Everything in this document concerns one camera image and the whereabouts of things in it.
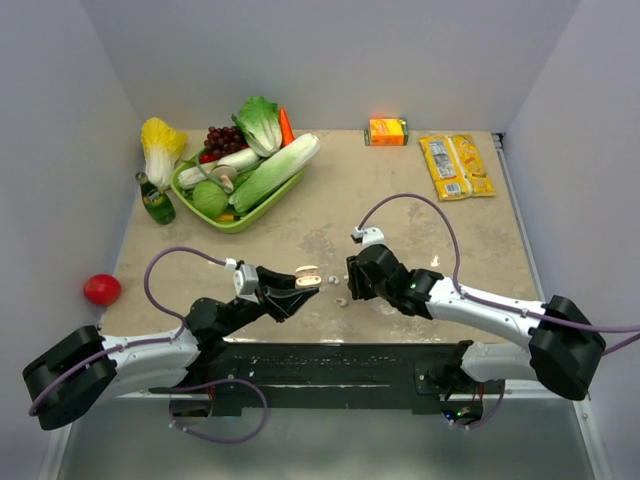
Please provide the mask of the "beige earbud charging case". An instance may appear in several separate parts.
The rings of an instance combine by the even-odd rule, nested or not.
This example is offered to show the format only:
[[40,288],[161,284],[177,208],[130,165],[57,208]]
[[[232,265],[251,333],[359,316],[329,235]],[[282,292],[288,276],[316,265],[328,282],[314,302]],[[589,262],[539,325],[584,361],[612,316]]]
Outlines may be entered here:
[[300,266],[295,270],[295,287],[298,289],[319,287],[322,284],[319,267],[316,265]]

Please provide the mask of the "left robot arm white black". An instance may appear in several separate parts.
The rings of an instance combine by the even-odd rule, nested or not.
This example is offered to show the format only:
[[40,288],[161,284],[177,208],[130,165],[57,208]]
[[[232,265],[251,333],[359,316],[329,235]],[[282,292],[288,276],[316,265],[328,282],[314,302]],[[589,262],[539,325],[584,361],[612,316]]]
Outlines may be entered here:
[[316,273],[289,275],[243,264],[233,272],[231,301],[196,300],[174,330],[125,337],[80,327],[23,369],[32,401],[28,413],[50,431],[78,420],[101,400],[139,390],[196,392],[226,337],[263,316],[289,319],[321,283]]

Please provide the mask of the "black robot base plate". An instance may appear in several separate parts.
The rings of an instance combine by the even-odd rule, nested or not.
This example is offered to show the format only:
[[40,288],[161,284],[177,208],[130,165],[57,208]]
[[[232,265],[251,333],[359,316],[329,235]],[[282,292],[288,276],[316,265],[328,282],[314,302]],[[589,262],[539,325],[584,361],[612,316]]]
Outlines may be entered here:
[[197,359],[179,387],[212,393],[216,416],[245,408],[408,410],[417,415],[465,406],[474,416],[500,391],[464,376],[455,344],[229,343]]

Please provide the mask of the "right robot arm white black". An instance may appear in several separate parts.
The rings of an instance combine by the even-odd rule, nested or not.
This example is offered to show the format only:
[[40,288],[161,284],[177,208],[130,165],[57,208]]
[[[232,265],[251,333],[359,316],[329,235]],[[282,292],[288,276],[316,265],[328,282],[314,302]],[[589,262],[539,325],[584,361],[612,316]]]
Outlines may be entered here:
[[479,382],[537,381],[568,400],[589,391],[606,349],[600,333],[568,298],[520,301],[457,286],[426,269],[407,269],[383,244],[347,258],[355,300],[381,298],[406,316],[456,322],[501,338],[495,345],[466,342],[458,359],[434,374],[459,393]]

